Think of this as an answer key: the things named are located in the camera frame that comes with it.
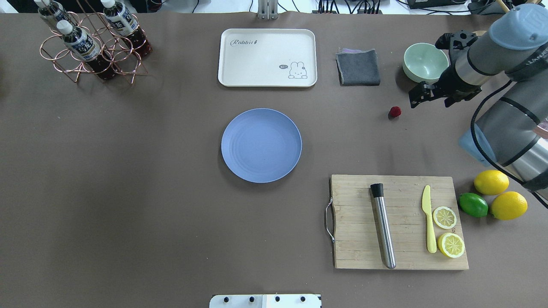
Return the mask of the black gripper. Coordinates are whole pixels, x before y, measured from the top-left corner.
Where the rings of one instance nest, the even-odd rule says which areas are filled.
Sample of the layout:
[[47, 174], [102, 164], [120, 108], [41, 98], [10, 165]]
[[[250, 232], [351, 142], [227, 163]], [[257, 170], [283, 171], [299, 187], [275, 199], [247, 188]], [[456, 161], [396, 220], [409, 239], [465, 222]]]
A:
[[458, 31], [457, 33], [444, 33], [441, 35], [435, 47], [439, 50], [448, 50], [450, 65], [442, 72], [437, 82], [428, 85], [427, 82], [420, 82], [417, 89], [409, 91], [409, 103], [411, 109], [425, 101], [432, 101], [445, 98], [445, 107], [462, 100], [471, 100], [481, 92], [481, 86], [472, 85], [460, 78], [456, 71], [456, 61], [461, 57], [467, 60], [468, 49], [478, 40], [475, 33]]

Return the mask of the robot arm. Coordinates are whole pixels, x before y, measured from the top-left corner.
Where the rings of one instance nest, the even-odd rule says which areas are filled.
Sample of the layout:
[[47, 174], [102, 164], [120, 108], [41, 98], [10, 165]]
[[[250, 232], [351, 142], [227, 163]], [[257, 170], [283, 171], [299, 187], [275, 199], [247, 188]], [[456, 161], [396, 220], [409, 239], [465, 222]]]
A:
[[486, 96], [472, 115], [460, 146], [485, 166], [503, 172], [547, 205], [547, 140], [535, 133], [547, 118], [547, 9], [525, 3], [510, 9], [477, 36], [445, 33], [436, 47], [450, 53], [450, 65], [434, 84], [409, 92], [412, 108], [444, 99], [446, 107], [472, 100], [491, 77], [508, 82]]

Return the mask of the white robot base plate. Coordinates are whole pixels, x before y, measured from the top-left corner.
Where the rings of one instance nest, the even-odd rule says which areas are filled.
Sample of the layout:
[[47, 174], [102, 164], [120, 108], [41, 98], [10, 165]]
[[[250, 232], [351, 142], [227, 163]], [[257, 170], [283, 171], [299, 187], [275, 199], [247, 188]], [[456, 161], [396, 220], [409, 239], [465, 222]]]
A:
[[213, 296], [210, 308], [321, 308], [320, 294], [229, 294]]

